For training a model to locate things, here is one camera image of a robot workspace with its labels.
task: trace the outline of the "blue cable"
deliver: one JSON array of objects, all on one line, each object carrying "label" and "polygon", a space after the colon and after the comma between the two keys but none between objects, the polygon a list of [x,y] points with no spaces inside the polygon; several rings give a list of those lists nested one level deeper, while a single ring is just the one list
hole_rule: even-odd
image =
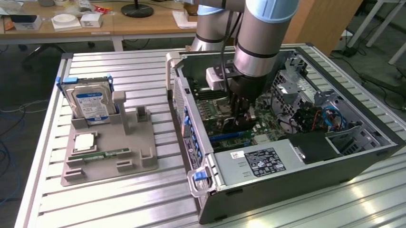
[{"label": "blue cable", "polygon": [[329,109],[334,110],[334,111],[338,113],[338,115],[340,115],[340,117],[341,117],[341,119],[342,119],[342,127],[345,128],[347,122],[345,122],[345,120],[344,120],[342,113],[341,113],[341,111],[340,111],[334,106],[332,106],[332,105],[326,106],[326,107],[324,108],[324,110],[322,110],[322,116],[324,116],[324,118],[326,119],[326,121],[325,121],[326,124],[328,124],[329,126],[333,126],[333,124],[332,124],[330,121],[328,120],[328,113],[326,113],[326,111],[328,111]]},{"label": "blue cable", "polygon": [[11,154],[9,153],[9,150],[7,148],[5,147],[6,150],[0,150],[7,156],[9,156],[9,159],[11,160],[11,163],[13,163],[13,167],[15,169],[15,172],[17,172],[17,176],[18,176],[18,187],[17,189],[14,190],[13,194],[0,202],[0,206],[6,203],[6,201],[15,196],[15,194],[19,192],[21,190],[21,187],[22,187],[22,177],[21,177],[21,172],[18,170],[18,166],[15,164],[15,160],[14,160],[14,157],[11,156]]},{"label": "blue cable", "polygon": [[[21,120],[21,118],[18,117],[13,117],[13,116],[9,116],[9,115],[5,115],[5,114],[0,114],[0,117],[6,118],[6,119],[10,119],[10,120]],[[7,138],[3,139],[3,141],[7,141],[7,140],[11,140],[15,136],[18,136],[23,129],[25,129],[25,126],[26,126],[26,121],[25,119],[21,121],[21,129],[13,134],[10,135]]]}]

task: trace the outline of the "product label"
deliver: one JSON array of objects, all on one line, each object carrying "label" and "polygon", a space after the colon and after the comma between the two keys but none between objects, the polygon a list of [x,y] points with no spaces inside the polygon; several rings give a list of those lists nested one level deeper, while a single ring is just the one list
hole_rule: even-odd
[{"label": "product label", "polygon": [[232,152],[230,154],[233,159],[244,158],[244,151]]},{"label": "product label", "polygon": [[102,103],[102,93],[78,94],[77,99],[85,118],[90,121],[101,121],[109,118],[106,105]]},{"label": "product label", "polygon": [[105,159],[105,156],[101,155],[101,156],[85,158],[83,160],[89,162],[89,161],[95,161],[95,160],[102,160],[102,159]]},{"label": "product label", "polygon": [[93,35],[109,35],[110,32],[93,32],[91,34]]},{"label": "product label", "polygon": [[246,153],[245,156],[257,177],[286,170],[274,148]]}]

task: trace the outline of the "aluminum extrusion table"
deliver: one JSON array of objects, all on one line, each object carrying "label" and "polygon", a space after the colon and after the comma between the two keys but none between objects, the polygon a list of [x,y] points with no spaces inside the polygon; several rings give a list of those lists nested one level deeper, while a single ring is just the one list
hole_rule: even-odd
[{"label": "aluminum extrusion table", "polygon": [[[406,139],[406,123],[328,57],[301,46],[372,112]],[[377,163],[351,182],[318,190],[216,224],[200,225],[166,98],[166,53],[184,49],[86,53],[63,59],[58,76],[114,77],[127,92],[126,107],[148,105],[153,113],[160,169],[63,187],[71,108],[54,88],[17,227],[270,228],[372,227],[406,224],[406,153]],[[330,88],[314,70],[309,78]]]}]

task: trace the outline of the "paper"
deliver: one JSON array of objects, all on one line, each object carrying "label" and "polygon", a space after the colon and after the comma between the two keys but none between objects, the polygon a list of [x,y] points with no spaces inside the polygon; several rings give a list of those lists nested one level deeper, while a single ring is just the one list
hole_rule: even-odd
[{"label": "paper", "polygon": [[189,22],[184,11],[173,11],[177,25],[181,29],[196,29],[198,27],[197,22]]},{"label": "paper", "polygon": [[23,2],[0,0],[0,15],[23,14]]}]

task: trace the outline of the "black lamp base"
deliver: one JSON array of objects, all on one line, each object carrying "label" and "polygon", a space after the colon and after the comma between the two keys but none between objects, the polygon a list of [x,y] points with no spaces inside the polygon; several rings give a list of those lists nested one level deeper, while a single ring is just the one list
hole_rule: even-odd
[{"label": "black lamp base", "polygon": [[135,4],[130,4],[122,7],[122,13],[133,18],[146,18],[154,14],[152,6],[139,4],[139,8],[135,8]]}]

